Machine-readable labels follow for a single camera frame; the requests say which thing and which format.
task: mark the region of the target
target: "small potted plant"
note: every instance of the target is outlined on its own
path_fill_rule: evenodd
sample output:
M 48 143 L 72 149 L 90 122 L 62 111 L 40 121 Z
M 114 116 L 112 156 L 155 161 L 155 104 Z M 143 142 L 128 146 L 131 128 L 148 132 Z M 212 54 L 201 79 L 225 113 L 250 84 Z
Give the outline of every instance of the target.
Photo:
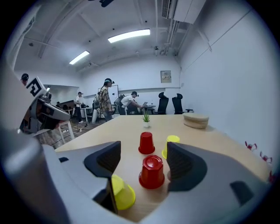
M 147 114 L 147 112 L 145 112 L 144 116 L 142 117 L 142 120 L 144 121 L 143 126 L 145 128 L 150 127 L 150 116 Z

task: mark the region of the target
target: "round wooden container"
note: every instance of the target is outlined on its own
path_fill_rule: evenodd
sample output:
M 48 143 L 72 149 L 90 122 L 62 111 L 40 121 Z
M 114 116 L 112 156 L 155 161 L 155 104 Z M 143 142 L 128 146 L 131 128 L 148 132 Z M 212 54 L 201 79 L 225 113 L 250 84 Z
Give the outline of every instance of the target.
M 195 114 L 195 113 L 183 113 L 184 116 L 184 124 L 198 129 L 204 129 L 208 125 L 209 117 Z

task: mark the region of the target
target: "air conditioner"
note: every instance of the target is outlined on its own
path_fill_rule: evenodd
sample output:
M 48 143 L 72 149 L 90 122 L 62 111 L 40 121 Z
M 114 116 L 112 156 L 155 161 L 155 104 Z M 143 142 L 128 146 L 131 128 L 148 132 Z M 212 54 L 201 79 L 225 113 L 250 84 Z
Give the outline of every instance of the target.
M 206 0 L 162 0 L 162 17 L 194 24 Z

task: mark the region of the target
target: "ceiling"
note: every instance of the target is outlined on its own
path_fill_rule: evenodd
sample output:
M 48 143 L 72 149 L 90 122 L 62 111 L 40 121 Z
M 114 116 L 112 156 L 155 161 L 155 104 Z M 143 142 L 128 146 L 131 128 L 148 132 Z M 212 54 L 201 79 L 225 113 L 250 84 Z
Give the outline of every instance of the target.
M 155 0 L 114 0 L 107 7 L 101 7 L 99 0 L 42 1 L 36 22 L 26 34 L 19 54 L 28 52 L 40 60 L 72 66 L 76 72 L 127 57 L 155 55 L 155 46 L 159 47 L 160 56 L 170 25 L 170 19 L 161 17 L 161 2 L 157 0 L 156 14 Z M 180 23 L 169 54 L 178 49 L 187 27 L 187 23 Z M 108 41 L 109 37 L 145 28 L 150 29 L 150 36 L 115 43 Z M 74 65 L 69 64 L 85 50 L 90 52 L 88 56 Z

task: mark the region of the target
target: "fluorescent light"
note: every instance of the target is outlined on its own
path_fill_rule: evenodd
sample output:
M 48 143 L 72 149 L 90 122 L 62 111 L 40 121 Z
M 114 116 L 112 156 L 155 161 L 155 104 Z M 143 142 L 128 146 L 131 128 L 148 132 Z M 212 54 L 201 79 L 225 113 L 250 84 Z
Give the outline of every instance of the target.
M 88 51 L 82 52 L 79 56 L 75 57 L 72 61 L 70 61 L 69 64 L 74 65 L 78 60 L 81 60 L 83 57 L 85 57 L 88 54 L 89 54 Z
M 108 40 L 110 41 L 110 43 L 113 43 L 113 42 L 116 42 L 119 40 L 131 38 L 131 37 L 139 37 L 139 36 L 146 36 L 146 35 L 150 35 L 150 29 L 137 30 L 137 31 L 129 32 L 129 33 L 124 33 L 121 35 L 117 35 L 115 37 L 108 38 Z

